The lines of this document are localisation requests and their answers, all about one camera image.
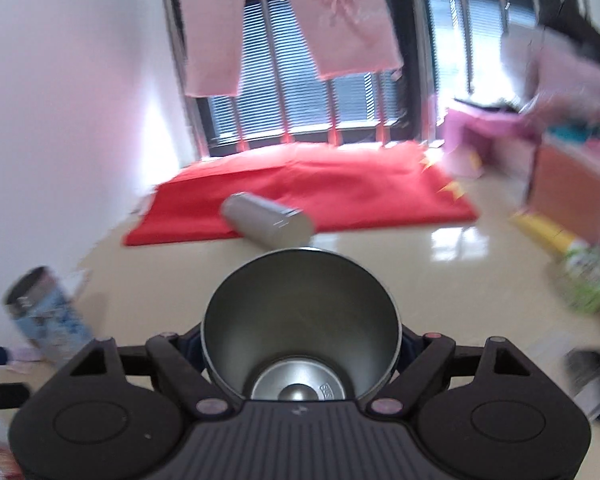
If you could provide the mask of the red flag cloth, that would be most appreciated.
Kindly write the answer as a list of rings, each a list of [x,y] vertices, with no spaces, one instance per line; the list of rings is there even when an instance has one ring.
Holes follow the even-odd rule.
[[[247,192],[303,211],[316,232],[471,223],[478,212],[423,146],[294,142],[194,162],[160,184],[126,246],[236,237],[221,216]]]

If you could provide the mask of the stainless steel cylinder flask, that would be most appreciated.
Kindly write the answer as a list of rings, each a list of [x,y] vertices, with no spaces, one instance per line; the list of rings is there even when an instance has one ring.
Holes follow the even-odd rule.
[[[251,193],[228,196],[220,213],[235,232],[268,249],[308,246],[315,234],[302,210]]]

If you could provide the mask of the pink paper bag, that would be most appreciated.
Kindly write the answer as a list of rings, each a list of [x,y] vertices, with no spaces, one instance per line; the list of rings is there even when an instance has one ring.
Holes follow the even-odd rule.
[[[544,34],[529,44],[529,61],[536,85],[526,114],[560,122],[569,118],[591,120],[598,113],[600,64],[546,42]]]

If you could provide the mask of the pink paw print cup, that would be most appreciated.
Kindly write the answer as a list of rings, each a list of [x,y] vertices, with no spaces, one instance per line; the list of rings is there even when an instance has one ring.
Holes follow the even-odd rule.
[[[398,364],[388,290],[317,248],[269,252],[230,274],[200,326],[210,378],[236,400],[366,403]]]

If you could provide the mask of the white stacked boxes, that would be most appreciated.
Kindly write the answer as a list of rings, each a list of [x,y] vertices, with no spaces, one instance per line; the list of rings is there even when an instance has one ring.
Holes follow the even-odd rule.
[[[530,101],[538,88],[542,47],[543,33],[536,27],[509,24],[501,36],[501,66],[521,101]]]

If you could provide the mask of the black cloth item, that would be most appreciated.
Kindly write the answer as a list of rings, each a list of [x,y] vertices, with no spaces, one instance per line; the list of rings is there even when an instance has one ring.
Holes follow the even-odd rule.
[[[600,352],[570,350],[565,357],[568,390],[572,400],[589,420],[600,417]]]

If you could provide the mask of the steel window guard rail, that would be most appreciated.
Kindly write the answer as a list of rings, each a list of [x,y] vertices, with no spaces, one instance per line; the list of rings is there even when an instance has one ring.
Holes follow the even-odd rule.
[[[164,0],[200,157],[295,140],[434,141],[457,103],[526,111],[509,24],[600,64],[600,0]],[[575,122],[600,130],[600,110]]]

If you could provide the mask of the pink storage box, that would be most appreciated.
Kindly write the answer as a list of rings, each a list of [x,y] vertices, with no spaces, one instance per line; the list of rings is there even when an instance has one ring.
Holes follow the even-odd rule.
[[[457,103],[439,128],[442,165],[454,177],[480,178],[486,167],[529,177],[541,133],[527,116]]]

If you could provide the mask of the blue cartoon steel cup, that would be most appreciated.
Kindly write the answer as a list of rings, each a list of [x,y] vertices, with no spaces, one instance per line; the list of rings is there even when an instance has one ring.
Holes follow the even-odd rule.
[[[5,292],[3,304],[20,333],[56,367],[68,363],[94,338],[48,266],[20,276]]]

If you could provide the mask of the yellow tube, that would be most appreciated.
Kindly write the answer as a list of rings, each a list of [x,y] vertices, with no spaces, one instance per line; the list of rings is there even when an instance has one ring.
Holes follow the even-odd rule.
[[[511,217],[513,224],[556,256],[565,257],[588,248],[588,243],[573,232],[549,218],[530,210],[516,211]]]

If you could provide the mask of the orange pink box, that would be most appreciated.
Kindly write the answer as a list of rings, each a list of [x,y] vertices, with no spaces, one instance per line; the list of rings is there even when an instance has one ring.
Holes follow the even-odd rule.
[[[527,205],[600,244],[600,140],[576,143],[544,136],[535,153]]]

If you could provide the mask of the sticker sheet booklet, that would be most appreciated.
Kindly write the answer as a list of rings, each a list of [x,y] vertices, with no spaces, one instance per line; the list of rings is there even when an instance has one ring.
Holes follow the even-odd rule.
[[[13,373],[27,375],[32,372],[36,364],[45,361],[44,356],[37,348],[17,347],[7,348],[6,368]]]

